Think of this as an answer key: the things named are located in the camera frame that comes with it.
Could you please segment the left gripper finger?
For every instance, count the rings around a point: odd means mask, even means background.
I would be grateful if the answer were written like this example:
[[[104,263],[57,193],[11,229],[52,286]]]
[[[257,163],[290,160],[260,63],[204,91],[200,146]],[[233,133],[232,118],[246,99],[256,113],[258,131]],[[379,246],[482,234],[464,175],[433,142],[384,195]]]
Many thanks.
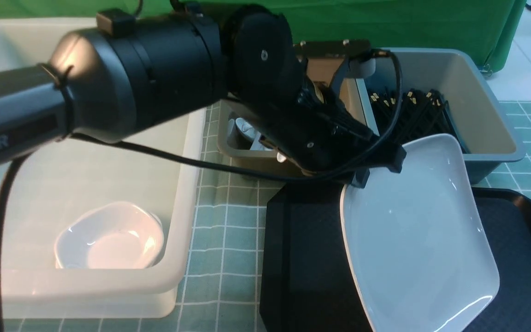
[[[371,172],[368,168],[358,168],[350,172],[348,184],[357,189],[364,189],[370,174]]]
[[[376,150],[377,167],[383,167],[393,173],[400,173],[407,152],[400,144],[383,144]]]

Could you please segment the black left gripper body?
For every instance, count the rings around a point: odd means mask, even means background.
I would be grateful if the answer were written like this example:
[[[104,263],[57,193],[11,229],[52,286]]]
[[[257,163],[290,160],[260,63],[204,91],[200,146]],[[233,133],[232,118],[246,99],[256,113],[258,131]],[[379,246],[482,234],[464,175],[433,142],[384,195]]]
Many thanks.
[[[306,174],[352,172],[381,143],[347,112],[335,91],[319,84],[248,84],[247,107],[247,121],[259,131],[260,143]]]

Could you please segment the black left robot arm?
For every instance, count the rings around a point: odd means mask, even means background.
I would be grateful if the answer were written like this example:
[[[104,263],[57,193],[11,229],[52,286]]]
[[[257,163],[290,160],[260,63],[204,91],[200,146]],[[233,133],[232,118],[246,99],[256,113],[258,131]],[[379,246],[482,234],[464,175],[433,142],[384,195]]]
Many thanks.
[[[162,159],[270,181],[335,181],[363,188],[369,170],[400,173],[402,145],[354,119],[339,99],[350,65],[390,58],[369,42],[324,41],[341,65],[328,86],[307,76],[310,43],[295,45],[282,13],[242,4],[213,12],[195,1],[171,2],[166,15],[139,19],[112,8],[95,28],[68,32],[49,61],[0,71],[0,165],[66,138],[113,145]],[[220,101],[241,113],[303,177],[277,176],[184,158],[124,142],[134,134]]]

